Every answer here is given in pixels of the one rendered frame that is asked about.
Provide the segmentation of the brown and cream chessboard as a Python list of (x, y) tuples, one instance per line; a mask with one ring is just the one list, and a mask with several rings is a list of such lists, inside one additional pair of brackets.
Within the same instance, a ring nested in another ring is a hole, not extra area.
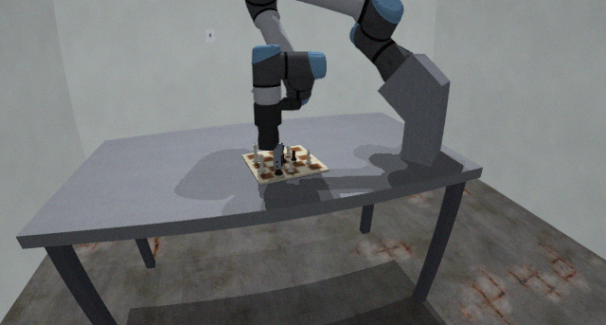
[[(282, 175), (275, 175), (276, 170), (274, 169), (273, 151), (258, 152), (258, 155), (263, 154), (262, 161), (266, 172), (258, 172), (259, 162), (252, 161), (254, 158), (254, 153), (242, 154), (241, 156), (260, 185), (316, 174), (320, 172), (328, 172), (330, 170), (312, 154), (310, 154), (310, 159), (312, 163), (305, 163), (305, 161), (307, 160), (307, 150), (304, 149), (301, 145), (292, 146), (290, 149), (290, 153), (292, 154), (293, 151), (295, 151), (296, 161), (291, 160), (293, 155), (290, 157), (285, 156), (285, 154), (287, 153), (286, 148), (284, 148), (283, 150), (286, 163), (283, 163), (283, 167), (281, 167), (281, 171), (283, 172)], [(291, 161), (293, 162), (294, 172), (288, 172), (288, 169), (290, 168), (289, 163)]]

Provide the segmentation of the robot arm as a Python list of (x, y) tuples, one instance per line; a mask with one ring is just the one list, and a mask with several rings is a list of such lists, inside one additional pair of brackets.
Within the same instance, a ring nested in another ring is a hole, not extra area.
[[(378, 69), (386, 82), (414, 54), (391, 36), (401, 21), (401, 0), (296, 0), (353, 17), (349, 39)], [(283, 81), (287, 98), (300, 91), (301, 106), (312, 92), (314, 79), (323, 79), (327, 60), (322, 52), (294, 51), (277, 11), (276, 0), (246, 0), (246, 7), (267, 45), (252, 49), (253, 87), (273, 88)], [(288, 86), (287, 86), (288, 82)]]

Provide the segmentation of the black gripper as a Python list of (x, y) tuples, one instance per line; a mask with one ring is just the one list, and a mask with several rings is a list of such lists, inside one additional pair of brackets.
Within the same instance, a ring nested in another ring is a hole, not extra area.
[(255, 125), (258, 126), (258, 149), (273, 151), (274, 169), (281, 170), (281, 167), (283, 167), (283, 144), (278, 144), (278, 125), (281, 124), (281, 111), (300, 109), (300, 91), (296, 91), (296, 98), (283, 99), (281, 99), (281, 85), (275, 88), (253, 87), (252, 93), (254, 93), (255, 101)]

